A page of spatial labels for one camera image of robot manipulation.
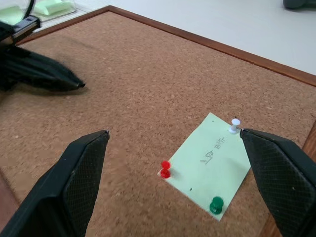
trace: wooden frame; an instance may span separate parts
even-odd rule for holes
[[[207,39],[202,36],[195,35],[193,33],[178,29],[176,27],[172,27],[170,25],[137,15],[135,13],[114,7],[114,6],[106,6],[104,8],[101,8],[99,10],[90,12],[88,14],[85,14],[83,16],[77,17],[75,19],[63,22],[61,24],[55,25],[53,27],[44,29],[38,33],[35,33],[31,35],[30,37],[24,39],[23,41],[19,42],[19,44],[26,43],[28,41],[37,39],[39,37],[45,36],[47,34],[50,34],[52,32],[61,30],[63,28],[66,28],[68,26],[71,26],[73,24],[79,23],[81,21],[87,20],[89,18],[92,18],[94,16],[97,16],[99,14],[103,14],[105,12],[113,12],[118,15],[127,17],[129,19],[138,21],[140,23],[149,25],[151,27],[155,27],[157,29],[160,29],[162,31],[171,33],[173,35],[182,37],[184,39],[193,41],[195,43],[204,45],[206,47],[215,49],[217,51],[223,52],[225,54],[231,55],[233,57],[236,57],[238,59],[244,60],[246,62],[255,64],[257,66],[266,68],[268,70],[271,70],[273,72],[288,76],[290,78],[293,78],[295,80],[301,81],[303,83],[316,86],[316,76],[297,70],[295,68],[291,68],[286,65],[282,65],[280,63],[271,61],[269,59],[265,59],[263,57],[242,51],[240,49],[213,41],[211,39]],[[313,125],[306,141],[303,146],[304,152],[316,162],[316,122]],[[3,177],[0,174],[0,193],[2,198],[0,198],[0,209],[2,210],[2,217],[0,220],[8,221],[9,218],[11,217],[12,213],[17,209],[18,202],[16,201],[12,191],[10,188],[5,184]],[[1,228],[3,227],[3,221],[0,223],[0,231]],[[261,230],[260,234],[258,237],[281,237],[281,234],[274,222],[274,219],[271,215],[269,215],[263,229]]]

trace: push pin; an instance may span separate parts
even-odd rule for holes
[[[221,197],[214,197],[212,200],[212,203],[209,206],[209,210],[215,214],[218,215],[222,212],[224,205],[224,201]]]
[[[160,171],[160,175],[162,178],[169,178],[170,177],[170,171],[169,168],[171,167],[170,162],[164,160],[163,162],[161,162],[161,166],[162,166],[162,170]]]
[[[239,132],[238,126],[240,125],[240,120],[235,118],[232,120],[232,126],[228,129],[231,134],[236,134]]]

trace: pin head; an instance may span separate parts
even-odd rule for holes
[[[221,197],[214,197],[212,203],[209,206],[209,210],[215,214],[218,215],[222,212],[224,205],[224,201]]]
[[[161,166],[163,169],[169,169],[171,167],[170,162],[164,160],[163,162],[161,162]]]
[[[232,120],[232,124],[236,125],[236,126],[239,126],[240,125],[240,120],[235,118],[235,119]]]

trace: green object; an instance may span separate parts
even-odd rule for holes
[[[224,201],[220,197],[215,197],[213,198],[213,201],[210,204],[209,209],[213,214],[218,215],[222,212],[223,205]]]
[[[45,16],[50,16],[57,12],[71,9],[72,7],[73,3],[71,1],[42,0],[35,4],[34,12]]]
[[[218,221],[250,168],[242,139],[229,127],[209,114],[172,156],[171,176],[165,179]],[[217,215],[209,211],[215,196],[225,201]]]
[[[23,12],[19,6],[11,6],[4,9],[0,9],[0,21],[14,25],[21,21],[23,18]]]

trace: cork board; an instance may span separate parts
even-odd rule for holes
[[[256,236],[268,210],[250,171],[220,222],[156,175],[209,112],[302,146],[316,89],[133,20],[105,13],[23,47],[87,86],[0,95],[1,171],[19,201],[78,137],[109,129],[87,236]]]

